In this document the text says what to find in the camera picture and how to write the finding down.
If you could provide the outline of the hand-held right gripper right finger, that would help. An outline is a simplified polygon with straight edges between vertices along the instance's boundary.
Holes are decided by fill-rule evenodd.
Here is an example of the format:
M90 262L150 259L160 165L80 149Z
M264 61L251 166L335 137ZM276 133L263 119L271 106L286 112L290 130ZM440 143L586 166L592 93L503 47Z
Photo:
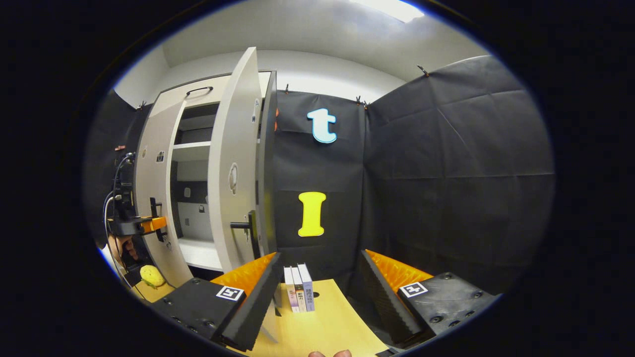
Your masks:
M410 348L469 321L497 301L455 273L433 276L363 249L359 267L390 338Z

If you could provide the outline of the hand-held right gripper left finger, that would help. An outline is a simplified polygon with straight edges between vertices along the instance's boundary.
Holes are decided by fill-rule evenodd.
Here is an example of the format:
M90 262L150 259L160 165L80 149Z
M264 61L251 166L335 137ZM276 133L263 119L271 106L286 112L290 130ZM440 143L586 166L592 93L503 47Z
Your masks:
M150 307L190 334L252 350L283 274L281 256L267 254L211 281L192 278Z

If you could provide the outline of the beige shoe cabinet door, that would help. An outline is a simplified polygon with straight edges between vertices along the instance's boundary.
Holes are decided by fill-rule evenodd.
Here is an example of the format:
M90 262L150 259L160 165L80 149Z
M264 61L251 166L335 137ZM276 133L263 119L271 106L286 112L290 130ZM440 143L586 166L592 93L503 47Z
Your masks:
M169 183L173 140L177 120L181 118L184 108L184 102L163 109L159 108L158 103L155 104L141 131L134 163L134 203L137 215L152 215L151 199L154 199L157 204L155 212L166 219L166 226L161 229L162 238L151 233L143 235L142 239L154 266L159 269L166 283L175 289L192 278L173 227Z
M233 222L255 208L256 149L262 92L256 47L248 48L225 86L209 147L209 221L224 273L254 259L251 239Z

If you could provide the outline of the double-door shoe cabinet frame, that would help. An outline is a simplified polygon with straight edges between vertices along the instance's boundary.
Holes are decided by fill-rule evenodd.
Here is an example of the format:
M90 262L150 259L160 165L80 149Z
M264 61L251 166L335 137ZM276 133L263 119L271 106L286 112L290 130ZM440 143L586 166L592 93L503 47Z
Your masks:
M254 259L276 249L272 232L272 156L277 73L261 71L259 77L261 108L256 149L255 208L249 212L248 222L231 224L231 228L248 233ZM213 241L208 206L209 147L220 102L190 108L186 108L186 102L184 104L173 140L169 180L173 227L190 272L191 268L197 267L224 273Z

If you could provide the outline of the beige cabinet drawer front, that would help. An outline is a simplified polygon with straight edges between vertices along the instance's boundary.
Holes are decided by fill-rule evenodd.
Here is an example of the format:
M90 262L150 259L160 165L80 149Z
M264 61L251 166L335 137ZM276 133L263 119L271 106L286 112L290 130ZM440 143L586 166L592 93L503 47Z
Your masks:
M230 74L216 75L162 91L151 112L161 112L182 102L186 102L186 108L220 102L230 79Z

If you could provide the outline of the pink and white book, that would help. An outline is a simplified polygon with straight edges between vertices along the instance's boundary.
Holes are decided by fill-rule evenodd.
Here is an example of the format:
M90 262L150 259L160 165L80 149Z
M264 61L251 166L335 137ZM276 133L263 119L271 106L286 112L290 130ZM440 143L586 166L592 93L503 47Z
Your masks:
M285 289L286 289L286 293L289 299L291 309L294 313L299 313L300 308L299 308L299 303L296 296L296 289L295 289L295 283L294 283L293 274L292 274L292 267L285 266L283 267L283 271L284 271Z

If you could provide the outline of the white spine book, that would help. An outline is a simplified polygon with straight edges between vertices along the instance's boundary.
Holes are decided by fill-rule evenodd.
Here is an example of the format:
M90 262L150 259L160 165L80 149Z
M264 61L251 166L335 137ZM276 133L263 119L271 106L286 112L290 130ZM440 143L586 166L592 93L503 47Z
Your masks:
M300 271L298 267L292 267L292 276L293 276L293 282L295 287L296 299L299 306L299 312L301 313L307 312L308 309L306 305L306 296L305 296L306 294L304 290L304 283L300 276Z

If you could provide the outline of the yellow plush toy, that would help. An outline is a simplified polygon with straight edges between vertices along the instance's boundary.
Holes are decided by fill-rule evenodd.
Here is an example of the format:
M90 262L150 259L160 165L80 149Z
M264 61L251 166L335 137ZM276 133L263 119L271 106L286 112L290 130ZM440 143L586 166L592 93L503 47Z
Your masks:
M145 265L140 268L140 278L142 282L155 290L166 283L159 269L150 265Z

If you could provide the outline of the black backdrop cloth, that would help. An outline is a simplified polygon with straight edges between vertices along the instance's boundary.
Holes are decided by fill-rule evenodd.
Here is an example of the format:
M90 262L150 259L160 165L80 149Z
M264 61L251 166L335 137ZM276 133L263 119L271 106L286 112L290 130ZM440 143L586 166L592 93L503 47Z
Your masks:
M421 76L372 102L277 92L277 248L367 296L359 251L493 295L527 269L551 210L555 172L541 115L496 58Z

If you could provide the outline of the long ceiling light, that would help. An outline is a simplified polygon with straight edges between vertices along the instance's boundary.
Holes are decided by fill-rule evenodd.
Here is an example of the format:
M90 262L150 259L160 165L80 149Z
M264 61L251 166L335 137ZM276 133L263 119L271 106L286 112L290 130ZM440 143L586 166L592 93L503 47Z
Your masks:
M424 12L402 0L349 0L390 16L399 22L409 23L425 16Z

